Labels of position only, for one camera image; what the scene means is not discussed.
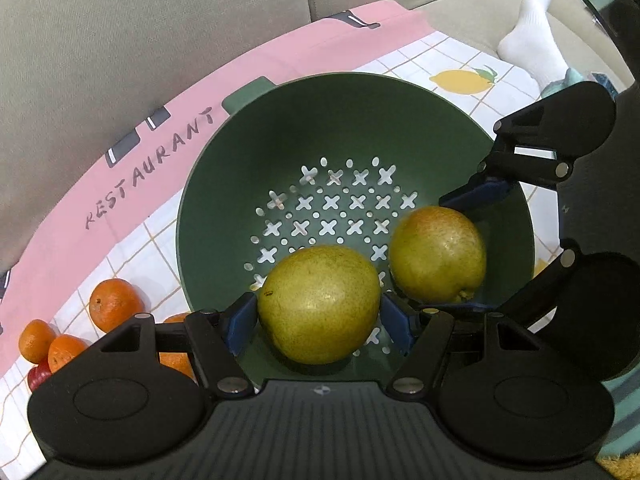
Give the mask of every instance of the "yellow fuzzy fabric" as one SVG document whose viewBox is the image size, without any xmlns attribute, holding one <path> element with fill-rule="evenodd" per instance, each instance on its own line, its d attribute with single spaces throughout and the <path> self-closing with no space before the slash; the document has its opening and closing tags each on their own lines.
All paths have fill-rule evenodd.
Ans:
<svg viewBox="0 0 640 480">
<path fill-rule="evenodd" d="M 599 458 L 598 463 L 618 480 L 640 480 L 640 453 L 624 458 Z"/>
</svg>

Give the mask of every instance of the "orange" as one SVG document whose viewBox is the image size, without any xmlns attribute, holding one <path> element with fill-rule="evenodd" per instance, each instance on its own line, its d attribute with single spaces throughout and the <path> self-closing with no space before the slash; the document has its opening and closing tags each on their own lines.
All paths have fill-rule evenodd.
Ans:
<svg viewBox="0 0 640 480">
<path fill-rule="evenodd" d="M 41 319 L 30 321 L 20 334 L 18 348 L 22 357 L 35 365 L 47 358 L 49 345 L 56 338 L 53 329 Z"/>
<path fill-rule="evenodd" d="M 82 339 L 69 334 L 59 335 L 49 347 L 49 368 L 51 373 L 56 373 L 85 349 L 86 343 Z"/>
<path fill-rule="evenodd" d="M 89 298 L 89 315 L 103 332 L 110 332 L 138 312 L 145 305 L 136 289 L 120 278 L 98 283 Z"/>
<path fill-rule="evenodd" d="M 164 320 L 165 323 L 181 323 L 184 321 L 184 318 L 187 317 L 190 312 L 183 312 L 182 314 L 176 314 L 175 316 L 169 316 Z M 193 375 L 193 369 L 191 368 L 191 363 L 189 362 L 189 357 L 187 354 L 182 352 L 160 352 L 160 364 L 164 366 L 168 366 L 169 368 L 173 368 L 174 370 L 178 370 L 182 372 L 186 376 L 189 376 L 191 379 L 195 380 L 195 376 Z"/>
</svg>

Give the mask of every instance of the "colander handle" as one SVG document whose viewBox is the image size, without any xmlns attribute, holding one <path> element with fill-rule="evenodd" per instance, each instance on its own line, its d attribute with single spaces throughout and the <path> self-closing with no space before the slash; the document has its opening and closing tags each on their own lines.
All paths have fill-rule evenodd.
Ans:
<svg viewBox="0 0 640 480">
<path fill-rule="evenodd" d="M 222 99 L 222 107 L 226 113 L 233 115 L 274 88 L 276 88 L 274 83 L 265 78 L 265 76 L 260 76 Z"/>
</svg>

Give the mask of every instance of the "ribbed black surface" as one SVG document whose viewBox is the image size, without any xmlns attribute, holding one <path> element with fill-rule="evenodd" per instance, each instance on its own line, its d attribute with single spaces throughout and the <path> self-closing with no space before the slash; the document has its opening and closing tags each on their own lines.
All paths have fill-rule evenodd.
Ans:
<svg viewBox="0 0 640 480">
<path fill-rule="evenodd" d="M 32 478 L 605 480 L 611 477 L 591 462 L 554 472 L 514 471 L 484 463 L 452 444 L 426 407 L 391 400 L 375 383 L 270 381 L 257 397 L 220 404 L 193 440 L 154 462 L 112 471 L 50 462 Z"/>
</svg>

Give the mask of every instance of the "beige sofa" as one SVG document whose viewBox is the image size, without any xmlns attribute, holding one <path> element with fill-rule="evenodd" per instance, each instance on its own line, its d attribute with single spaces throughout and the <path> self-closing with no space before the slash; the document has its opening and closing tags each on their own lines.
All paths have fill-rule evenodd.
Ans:
<svg viewBox="0 0 640 480">
<path fill-rule="evenodd" d="M 375 0 L 0 0 L 0 272 L 73 183 L 153 110 L 284 32 Z M 494 54 L 521 0 L 397 0 Z M 633 79 L 580 0 L 553 0 L 566 60 Z"/>
</svg>

